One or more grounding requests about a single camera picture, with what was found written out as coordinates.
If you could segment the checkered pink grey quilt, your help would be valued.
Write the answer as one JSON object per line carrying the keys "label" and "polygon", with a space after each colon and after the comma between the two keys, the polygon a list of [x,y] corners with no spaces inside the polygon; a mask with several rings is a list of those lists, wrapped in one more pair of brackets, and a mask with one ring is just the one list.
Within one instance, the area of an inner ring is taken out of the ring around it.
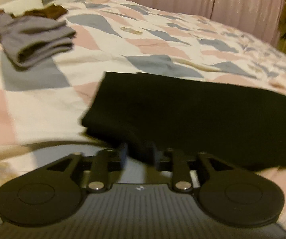
{"label": "checkered pink grey quilt", "polygon": [[58,0],[73,49],[17,69],[0,45],[0,185],[45,160],[37,148],[92,142],[80,118],[105,72],[149,72],[286,95],[286,55],[198,15],[126,0]]}

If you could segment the black pants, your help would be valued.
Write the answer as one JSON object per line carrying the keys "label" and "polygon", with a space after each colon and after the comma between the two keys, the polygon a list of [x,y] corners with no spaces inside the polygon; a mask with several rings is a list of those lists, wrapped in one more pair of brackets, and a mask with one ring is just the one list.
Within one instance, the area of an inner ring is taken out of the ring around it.
{"label": "black pants", "polygon": [[127,144],[145,163],[155,144],[248,170],[286,166],[286,96],[259,88],[108,72],[81,123],[88,136]]}

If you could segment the brown garment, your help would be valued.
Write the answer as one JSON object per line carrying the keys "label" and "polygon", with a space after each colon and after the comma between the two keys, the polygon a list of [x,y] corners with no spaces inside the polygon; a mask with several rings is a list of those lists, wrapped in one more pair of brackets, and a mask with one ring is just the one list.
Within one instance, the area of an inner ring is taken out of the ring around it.
{"label": "brown garment", "polygon": [[[61,5],[52,4],[42,9],[28,10],[18,15],[15,15],[14,13],[9,13],[9,15],[12,18],[19,18],[19,17],[24,17],[24,16],[37,16],[37,17],[44,17],[44,18],[57,20],[58,18],[66,14],[67,12],[68,10],[62,7]],[[0,9],[0,14],[2,13],[5,13],[5,11],[3,9]]]}

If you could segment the purple grey garment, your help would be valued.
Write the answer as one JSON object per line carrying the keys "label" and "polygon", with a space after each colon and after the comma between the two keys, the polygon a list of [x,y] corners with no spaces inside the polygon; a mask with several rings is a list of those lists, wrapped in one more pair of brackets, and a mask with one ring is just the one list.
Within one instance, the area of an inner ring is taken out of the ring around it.
{"label": "purple grey garment", "polygon": [[0,44],[9,60],[20,68],[73,48],[76,31],[65,21],[38,16],[12,18],[0,13]]}

